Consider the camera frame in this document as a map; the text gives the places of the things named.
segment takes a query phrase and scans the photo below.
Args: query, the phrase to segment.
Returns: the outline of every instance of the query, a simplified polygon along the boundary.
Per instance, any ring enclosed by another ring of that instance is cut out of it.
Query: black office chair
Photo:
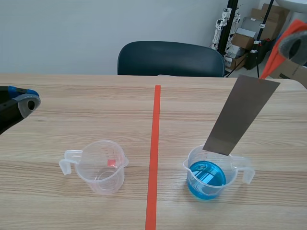
[[[177,42],[132,42],[118,57],[118,75],[223,77],[224,72],[217,51]]]

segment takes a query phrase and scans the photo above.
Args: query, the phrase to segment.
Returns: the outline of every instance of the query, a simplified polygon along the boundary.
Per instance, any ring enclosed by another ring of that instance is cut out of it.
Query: wooden table
[[[276,93],[233,150],[250,157],[241,177],[216,200],[200,202],[182,162],[208,137],[236,79],[1,74],[0,85],[33,88],[41,106],[0,136],[1,230],[143,230],[154,86],[161,85],[157,230],[305,230],[307,91],[293,80]],[[114,195],[94,194],[65,150],[110,139],[129,158]]]

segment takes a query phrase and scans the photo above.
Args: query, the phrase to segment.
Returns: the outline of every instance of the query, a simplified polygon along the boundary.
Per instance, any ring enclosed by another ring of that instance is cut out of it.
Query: red marking
[[[153,126],[149,158],[149,176],[145,230],[155,230],[157,218],[158,152],[160,126],[161,85],[154,89]]]
[[[107,165],[108,165],[108,167],[109,167],[109,166],[115,167],[115,165],[116,165],[116,160],[107,160]]]

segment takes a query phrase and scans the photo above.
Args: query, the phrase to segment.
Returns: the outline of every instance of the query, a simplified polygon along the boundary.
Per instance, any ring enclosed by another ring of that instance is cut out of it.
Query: metal sheet
[[[278,82],[240,75],[203,149],[228,156],[278,86]]]

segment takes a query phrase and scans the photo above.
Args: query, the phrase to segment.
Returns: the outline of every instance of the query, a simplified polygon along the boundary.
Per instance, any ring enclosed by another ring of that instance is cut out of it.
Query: plastic measuring cup
[[[202,148],[203,145],[195,147],[183,162],[188,170],[188,188],[195,196],[204,200],[216,198],[235,181],[238,171],[243,171],[243,182],[250,184],[255,170],[248,158],[224,156]]]
[[[78,176],[96,193],[112,194],[124,183],[124,167],[129,161],[123,149],[111,140],[94,142],[83,150],[68,150],[64,157],[59,162],[64,175],[71,174],[74,164]]]

